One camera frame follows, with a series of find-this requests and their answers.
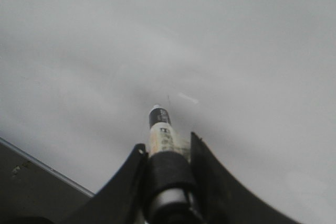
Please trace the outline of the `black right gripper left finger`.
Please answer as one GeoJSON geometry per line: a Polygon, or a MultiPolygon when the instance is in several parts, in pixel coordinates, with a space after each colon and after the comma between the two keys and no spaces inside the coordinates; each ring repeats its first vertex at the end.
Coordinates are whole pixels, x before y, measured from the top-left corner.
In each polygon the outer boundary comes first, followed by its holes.
{"type": "Polygon", "coordinates": [[[62,223],[144,223],[140,213],[140,184],[148,154],[136,144],[105,186],[62,223]]]}

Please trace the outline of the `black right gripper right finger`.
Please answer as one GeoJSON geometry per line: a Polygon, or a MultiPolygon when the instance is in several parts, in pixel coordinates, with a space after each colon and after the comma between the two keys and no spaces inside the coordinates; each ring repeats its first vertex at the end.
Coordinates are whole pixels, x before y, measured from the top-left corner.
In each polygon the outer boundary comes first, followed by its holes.
{"type": "Polygon", "coordinates": [[[191,168],[206,223],[298,223],[242,185],[194,132],[191,168]]]}

